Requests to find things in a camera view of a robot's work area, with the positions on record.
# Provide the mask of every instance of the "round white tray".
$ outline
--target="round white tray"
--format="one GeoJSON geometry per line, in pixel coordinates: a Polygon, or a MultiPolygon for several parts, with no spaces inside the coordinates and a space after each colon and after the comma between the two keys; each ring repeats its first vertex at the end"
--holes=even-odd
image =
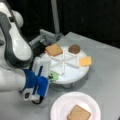
{"type": "Polygon", "coordinates": [[[89,66],[79,66],[79,59],[86,57],[87,55],[80,51],[78,54],[71,54],[68,51],[68,47],[61,47],[63,54],[56,57],[50,57],[49,55],[43,55],[43,58],[51,58],[51,71],[59,74],[59,79],[55,81],[55,84],[70,84],[82,79],[88,72],[89,66]]]}

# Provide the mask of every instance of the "chocolate cookie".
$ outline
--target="chocolate cookie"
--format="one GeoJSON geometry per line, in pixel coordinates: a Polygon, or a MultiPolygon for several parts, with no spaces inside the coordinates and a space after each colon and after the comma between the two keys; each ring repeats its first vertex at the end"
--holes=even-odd
{"type": "Polygon", "coordinates": [[[78,54],[80,52],[80,46],[79,45],[72,45],[69,47],[68,51],[73,54],[78,54]]]}

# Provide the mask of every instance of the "cheese slice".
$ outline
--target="cheese slice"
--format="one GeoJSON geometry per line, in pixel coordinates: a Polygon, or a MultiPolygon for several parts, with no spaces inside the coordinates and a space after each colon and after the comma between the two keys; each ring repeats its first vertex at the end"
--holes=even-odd
{"type": "Polygon", "coordinates": [[[90,56],[84,57],[84,58],[80,58],[79,59],[79,64],[82,67],[92,65],[92,59],[91,59],[90,56]]]}

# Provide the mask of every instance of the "white table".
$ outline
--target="white table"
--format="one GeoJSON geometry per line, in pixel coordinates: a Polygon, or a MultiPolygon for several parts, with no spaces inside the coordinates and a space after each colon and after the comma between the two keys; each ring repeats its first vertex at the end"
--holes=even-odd
{"type": "MultiPolygon", "coordinates": [[[[79,44],[87,55],[92,56],[88,80],[82,87],[76,84],[74,90],[96,100],[102,120],[117,120],[120,116],[120,50],[71,32],[59,44],[79,44]]],[[[49,89],[40,106],[24,102],[17,92],[0,93],[0,120],[49,120],[52,104],[66,92],[61,91],[49,89]]]]}

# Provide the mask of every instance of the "green object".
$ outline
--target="green object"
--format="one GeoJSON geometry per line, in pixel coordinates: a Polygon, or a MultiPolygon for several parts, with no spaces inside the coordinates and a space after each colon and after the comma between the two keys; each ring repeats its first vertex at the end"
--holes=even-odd
{"type": "Polygon", "coordinates": [[[58,78],[59,78],[59,74],[58,73],[55,73],[55,72],[52,72],[52,71],[50,71],[48,73],[48,80],[50,80],[51,82],[58,80],[58,78]]]}

